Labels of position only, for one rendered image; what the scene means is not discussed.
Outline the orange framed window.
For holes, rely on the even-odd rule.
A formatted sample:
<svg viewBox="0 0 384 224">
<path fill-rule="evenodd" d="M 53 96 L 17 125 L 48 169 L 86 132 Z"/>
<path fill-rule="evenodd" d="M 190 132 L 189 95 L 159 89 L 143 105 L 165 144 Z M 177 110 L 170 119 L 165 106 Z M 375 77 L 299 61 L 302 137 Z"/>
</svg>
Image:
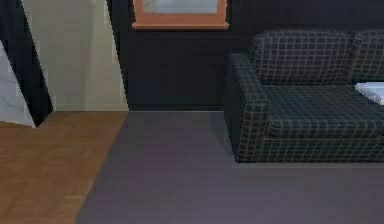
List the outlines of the orange framed window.
<svg viewBox="0 0 384 224">
<path fill-rule="evenodd" d="M 133 0 L 137 30 L 224 30 L 228 0 Z"/>
</svg>

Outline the dark checked sofa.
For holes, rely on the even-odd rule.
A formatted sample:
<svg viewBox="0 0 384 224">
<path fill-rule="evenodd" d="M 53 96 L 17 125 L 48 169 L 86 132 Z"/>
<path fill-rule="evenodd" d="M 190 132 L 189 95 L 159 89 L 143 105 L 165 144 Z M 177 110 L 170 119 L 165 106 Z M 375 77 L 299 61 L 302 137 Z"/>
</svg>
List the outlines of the dark checked sofa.
<svg viewBox="0 0 384 224">
<path fill-rule="evenodd" d="M 384 163 L 384 29 L 282 29 L 228 57 L 224 119 L 238 163 Z"/>
</svg>

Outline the white flat object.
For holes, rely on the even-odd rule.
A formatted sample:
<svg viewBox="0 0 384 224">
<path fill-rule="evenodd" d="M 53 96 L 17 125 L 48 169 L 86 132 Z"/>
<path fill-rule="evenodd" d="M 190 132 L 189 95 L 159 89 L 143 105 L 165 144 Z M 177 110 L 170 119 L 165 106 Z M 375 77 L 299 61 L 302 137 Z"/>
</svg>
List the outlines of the white flat object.
<svg viewBox="0 0 384 224">
<path fill-rule="evenodd" d="M 357 83 L 355 89 L 375 103 L 384 105 L 384 82 Z"/>
</svg>

